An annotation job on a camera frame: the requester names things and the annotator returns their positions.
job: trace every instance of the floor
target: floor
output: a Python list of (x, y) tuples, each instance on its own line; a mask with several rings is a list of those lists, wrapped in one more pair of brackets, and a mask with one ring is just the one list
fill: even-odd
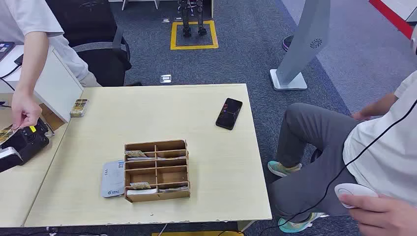
[[(351, 34), (346, 32), (345, 36), (338, 35), (336, 38), (340, 43), (343, 39), (348, 47), (341, 49), (340, 44), (337, 47), (331, 41), (318, 57), (306, 66), (303, 74), (308, 85), (307, 90), (274, 91), (268, 72), (272, 68), (277, 68), (285, 56), (281, 48), (281, 40), (296, 28), (295, 22), (302, 9), (302, 3), (295, 2), (216, 0), (214, 21), (219, 48), (179, 51), (170, 50), (171, 24), (161, 23), (162, 16), (176, 15), (176, 2), (161, 1), (158, 11), (154, 9), (153, 2), (130, 2), (123, 12), (120, 3), (112, 3), (116, 21), (124, 28), (124, 36), (132, 54), (133, 66), (126, 74), (125, 83), (141, 81), (145, 86), (156, 86), (160, 85), (159, 77), (164, 74), (172, 74), (173, 85), (246, 83), (265, 180), (270, 184), (277, 180), (277, 177), (267, 170), (266, 164), (274, 159), (280, 123), (288, 105), (304, 102), (349, 115), (351, 111), (358, 110), (367, 102), (393, 90), (407, 73), (416, 67), (415, 58), (408, 57), (406, 47), (402, 47), (406, 40), (389, 25), (386, 26), (389, 30), (381, 35), (390, 40), (385, 38), (375, 40), (377, 33), (384, 31), (384, 28), (374, 29), (373, 26), (376, 25), (375, 22), (384, 19), (372, 10), (372, 6), (368, 7), (366, 1), (355, 0), (355, 3), (363, 5), (361, 10), (358, 10), (359, 13), (362, 12), (361, 14), (352, 14), (360, 28), (354, 27), (354, 23), (347, 23), (349, 13), (344, 13), (346, 16), (342, 18), (339, 15), (343, 14), (334, 10), (343, 8), (342, 4), (347, 4), (347, 0), (332, 1), (331, 36), (335, 37), (334, 31), (337, 25), (347, 27)], [(361, 15), (370, 18), (369, 22), (372, 23), (369, 24), (372, 27), (368, 32), (371, 33), (366, 33), (366, 27), (358, 17)], [(357, 37), (353, 35), (360, 36), (359, 44), (355, 43)], [(304, 164), (309, 162), (312, 151), (313, 148), (308, 147), (303, 159)], [(245, 231), (245, 235), (259, 236), (266, 227), (276, 226), (277, 220), (274, 217), (270, 221), (257, 221)], [(163, 225), (61, 227), (60, 231), (106, 233), (109, 236), (149, 236), (150, 233), (160, 231), (162, 227)], [(170, 224), (166, 231), (236, 229), (235, 222), (218, 222)], [(41, 230), (43, 229), (6, 229), (0, 231), (0, 236), (17, 232), (35, 233)], [(287, 234), (273, 228), (264, 231), (262, 235)], [(313, 227), (291, 235), (358, 236), (360, 234), (355, 221), (350, 217), (341, 216), (318, 219)]]

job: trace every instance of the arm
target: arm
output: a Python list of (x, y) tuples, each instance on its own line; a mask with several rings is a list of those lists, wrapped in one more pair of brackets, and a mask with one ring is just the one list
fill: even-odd
[(398, 100), (394, 93), (389, 93), (375, 103), (372, 103), (361, 111), (353, 114), (353, 118), (357, 120), (369, 120), (372, 116), (385, 115), (391, 106)]
[(357, 207), (349, 212), (364, 236), (417, 235), (417, 208), (406, 202), (387, 196), (342, 195), (340, 200)]
[(25, 35), (22, 72), (13, 94), (13, 129), (36, 125), (42, 109), (33, 98), (36, 81), (45, 65), (49, 40), (45, 32), (33, 31)]

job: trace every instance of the cardboard organizer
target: cardboard organizer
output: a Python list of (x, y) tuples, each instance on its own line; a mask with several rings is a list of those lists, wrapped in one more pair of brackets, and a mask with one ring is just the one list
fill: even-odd
[[(152, 143), (126, 144), (125, 151), (140, 150), (149, 160), (128, 161), (124, 156), (124, 197), (129, 202), (144, 202), (183, 198), (190, 196), (188, 175), (188, 150), (185, 140), (161, 141)], [(128, 195), (134, 190), (130, 183), (147, 182), (156, 193)], [(160, 189), (187, 186), (187, 190), (160, 192)]]

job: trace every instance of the white device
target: white device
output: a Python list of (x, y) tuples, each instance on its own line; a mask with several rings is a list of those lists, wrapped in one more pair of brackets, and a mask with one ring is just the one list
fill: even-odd
[(328, 43), (330, 0), (305, 1), (290, 48), (278, 69), (269, 71), (274, 90), (307, 89), (301, 70)]
[(413, 53), (417, 55), (417, 26), (414, 27), (413, 34), (411, 35), (411, 48)]
[[(343, 194), (347, 195), (355, 195), (355, 196), (370, 196), (370, 197), (378, 197), (378, 194), (365, 186), (354, 184), (354, 183), (341, 183), (334, 187), (334, 192), (336, 193), (337, 197), (340, 197)], [(355, 208), (354, 206), (342, 205), (346, 208)]]

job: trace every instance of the stand base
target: stand base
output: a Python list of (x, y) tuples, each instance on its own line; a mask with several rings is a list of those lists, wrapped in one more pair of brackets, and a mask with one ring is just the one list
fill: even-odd
[(285, 91), (285, 90), (306, 90), (307, 84), (305, 83), (304, 77), (299, 73), (289, 84), (280, 85), (278, 77), (276, 76), (276, 69), (269, 71), (269, 76), (271, 77), (274, 90)]

